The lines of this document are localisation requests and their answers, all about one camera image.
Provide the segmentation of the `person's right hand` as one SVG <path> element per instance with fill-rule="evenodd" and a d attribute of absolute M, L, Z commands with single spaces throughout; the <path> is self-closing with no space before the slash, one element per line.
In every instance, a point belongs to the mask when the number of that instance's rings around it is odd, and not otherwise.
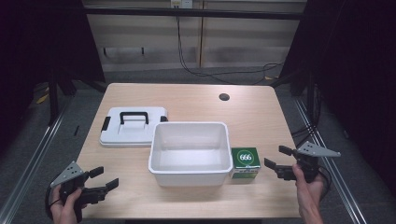
<path fill-rule="evenodd" d="M 297 165 L 292 165 L 292 171 L 296 176 L 297 200 L 302 211 L 319 210 L 319 203 L 323 191 L 323 180 L 320 175 L 317 175 L 311 183 L 307 183 L 304 178 L 302 168 Z"/>

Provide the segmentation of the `black horizontal bar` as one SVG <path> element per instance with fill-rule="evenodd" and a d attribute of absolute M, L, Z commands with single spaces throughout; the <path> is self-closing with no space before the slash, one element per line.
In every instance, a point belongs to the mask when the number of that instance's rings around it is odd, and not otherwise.
<path fill-rule="evenodd" d="M 173 16 L 199 18 L 232 18 L 299 21 L 305 18 L 304 13 L 260 12 L 240 10 L 183 9 L 183 8 L 126 8 L 126 7 L 84 7 L 86 14 L 128 15 L 128 16 Z"/>

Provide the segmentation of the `person's left hand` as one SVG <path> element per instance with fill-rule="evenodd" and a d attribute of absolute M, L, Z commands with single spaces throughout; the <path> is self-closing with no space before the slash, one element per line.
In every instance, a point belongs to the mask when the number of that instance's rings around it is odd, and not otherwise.
<path fill-rule="evenodd" d="M 50 211 L 54 224 L 78 224 L 78 219 L 74 211 L 74 205 L 82 193 L 82 189 L 78 188 L 71 193 L 66 202 L 60 201 L 60 186 L 57 186 L 52 192 L 52 202 Z"/>

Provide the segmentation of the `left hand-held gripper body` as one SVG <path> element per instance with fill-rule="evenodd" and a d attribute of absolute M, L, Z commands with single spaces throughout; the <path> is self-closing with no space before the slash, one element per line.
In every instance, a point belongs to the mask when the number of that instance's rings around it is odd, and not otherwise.
<path fill-rule="evenodd" d="M 89 171 L 83 171 L 79 165 L 72 161 L 62 172 L 53 178 L 49 184 L 49 207 L 52 202 L 52 192 L 60 186 L 60 201 L 66 202 L 66 198 L 76 189 L 81 188 L 82 193 L 74 205 L 74 211 L 78 219 L 78 223 L 82 221 L 82 210 L 87 204 L 97 204 L 103 201 L 109 191 L 106 185 L 102 187 L 86 188 L 85 183 L 89 179 Z M 49 210 L 49 218 L 52 220 L 52 213 Z"/>

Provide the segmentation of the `white lid with black handle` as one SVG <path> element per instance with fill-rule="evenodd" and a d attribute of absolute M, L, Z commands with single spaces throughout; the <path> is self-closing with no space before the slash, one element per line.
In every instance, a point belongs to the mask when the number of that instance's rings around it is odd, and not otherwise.
<path fill-rule="evenodd" d="M 164 107 L 111 107 L 99 142 L 103 147 L 150 147 L 155 126 L 164 121 L 168 121 Z"/>

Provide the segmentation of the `black curtain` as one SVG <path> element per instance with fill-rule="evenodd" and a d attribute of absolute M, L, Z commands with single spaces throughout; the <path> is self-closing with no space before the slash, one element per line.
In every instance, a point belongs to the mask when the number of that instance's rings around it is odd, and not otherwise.
<path fill-rule="evenodd" d="M 396 197 L 396 0 L 306 0 L 280 76 L 318 84 Z"/>

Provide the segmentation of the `white plastic storage box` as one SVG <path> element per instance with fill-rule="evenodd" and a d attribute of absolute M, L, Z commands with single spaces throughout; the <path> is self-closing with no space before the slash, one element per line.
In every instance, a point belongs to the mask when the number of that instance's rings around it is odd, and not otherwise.
<path fill-rule="evenodd" d="M 148 170 L 160 186 L 220 186 L 232 169 L 226 124 L 169 121 L 156 125 Z"/>

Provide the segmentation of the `white wall socket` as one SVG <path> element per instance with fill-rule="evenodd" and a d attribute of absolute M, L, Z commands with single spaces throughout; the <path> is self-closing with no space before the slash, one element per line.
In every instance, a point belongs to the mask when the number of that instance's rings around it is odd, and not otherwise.
<path fill-rule="evenodd" d="M 192 0 L 171 0 L 170 7 L 171 8 L 192 9 L 193 1 Z"/>

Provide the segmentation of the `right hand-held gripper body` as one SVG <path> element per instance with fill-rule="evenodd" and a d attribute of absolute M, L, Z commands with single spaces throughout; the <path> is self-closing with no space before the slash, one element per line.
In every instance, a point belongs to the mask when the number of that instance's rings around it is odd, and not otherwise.
<path fill-rule="evenodd" d="M 294 149 L 291 156 L 296 159 L 296 163 L 302 168 L 305 181 L 311 183 L 319 174 L 318 159 L 322 157 L 340 157 L 341 153 L 305 142 L 297 149 Z M 284 180 L 296 179 L 291 166 L 276 165 L 275 173 L 278 178 Z"/>

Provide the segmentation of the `metal floor rail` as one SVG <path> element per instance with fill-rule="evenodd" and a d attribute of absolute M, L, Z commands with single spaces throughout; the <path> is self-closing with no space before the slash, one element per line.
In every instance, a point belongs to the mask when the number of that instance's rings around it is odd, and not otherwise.
<path fill-rule="evenodd" d="M 50 123 L 46 126 L 46 130 L 43 132 L 40 142 L 35 147 L 34 153 L 29 158 L 29 161 L 25 163 L 23 172 L 14 180 L 15 186 L 0 208 L 0 224 L 10 224 L 15 217 L 40 164 L 49 151 L 53 138 L 63 122 L 64 113 L 67 111 L 72 101 L 73 96 L 66 96 L 64 98 L 64 103 L 58 115 L 50 119 Z"/>
<path fill-rule="evenodd" d="M 311 118 L 308 117 L 308 107 L 304 104 L 304 101 L 301 98 L 297 98 L 294 100 L 294 102 L 305 127 L 308 129 L 309 138 L 313 143 L 321 147 L 327 147 L 319 130 L 313 127 Z M 358 205 L 356 198 L 352 194 L 352 191 L 347 185 L 346 180 L 342 176 L 341 171 L 334 160 L 330 157 L 325 157 L 320 159 L 320 161 L 323 163 L 325 169 L 329 172 L 329 176 L 332 178 L 332 183 L 334 184 L 334 187 L 336 188 L 338 195 L 340 196 L 341 201 L 353 224 L 368 224 L 363 212 L 361 211 L 361 207 Z"/>

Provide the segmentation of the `green and white carton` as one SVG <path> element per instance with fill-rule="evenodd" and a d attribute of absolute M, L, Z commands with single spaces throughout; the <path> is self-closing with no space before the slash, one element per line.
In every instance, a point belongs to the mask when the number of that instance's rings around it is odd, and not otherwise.
<path fill-rule="evenodd" d="M 255 147 L 233 147 L 232 179 L 253 179 L 261 169 L 261 162 Z"/>

